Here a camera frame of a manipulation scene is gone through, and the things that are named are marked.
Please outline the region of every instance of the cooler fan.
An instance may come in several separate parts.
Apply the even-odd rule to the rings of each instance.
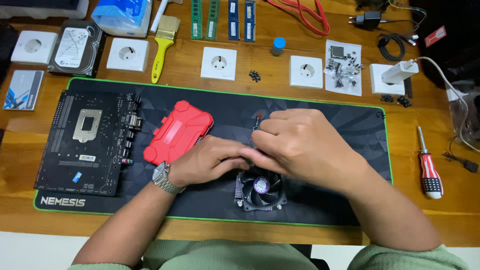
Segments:
[[[282,175],[258,167],[239,173],[235,197],[245,211],[282,209],[287,202]]]

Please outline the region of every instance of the red plastic case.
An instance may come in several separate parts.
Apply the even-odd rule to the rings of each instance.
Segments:
[[[150,146],[144,150],[144,159],[156,165],[163,161],[170,163],[192,148],[212,127],[213,118],[210,113],[182,100],[162,123],[162,127],[153,132],[155,137]]]

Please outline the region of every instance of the wrist watch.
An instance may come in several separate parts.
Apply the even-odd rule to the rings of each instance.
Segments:
[[[166,161],[160,163],[153,171],[152,182],[170,194],[178,194],[185,190],[185,187],[174,186],[168,180],[168,171],[170,171],[170,164]]]

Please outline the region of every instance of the yellow brush handle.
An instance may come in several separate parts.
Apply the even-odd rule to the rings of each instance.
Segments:
[[[168,47],[173,45],[173,40],[170,39],[156,37],[155,40],[158,43],[158,52],[156,53],[155,61],[153,62],[152,84],[156,84],[158,82],[160,74],[162,74],[165,51],[168,49]]]

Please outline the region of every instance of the person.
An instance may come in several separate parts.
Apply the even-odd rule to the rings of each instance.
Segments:
[[[349,270],[466,270],[422,211],[356,153],[318,110],[275,111],[252,133],[261,149],[206,136],[171,162],[175,187],[205,183],[249,164],[340,192],[373,242]],[[175,195],[153,182],[88,239],[69,270],[317,269],[288,244],[227,240],[152,242]]]

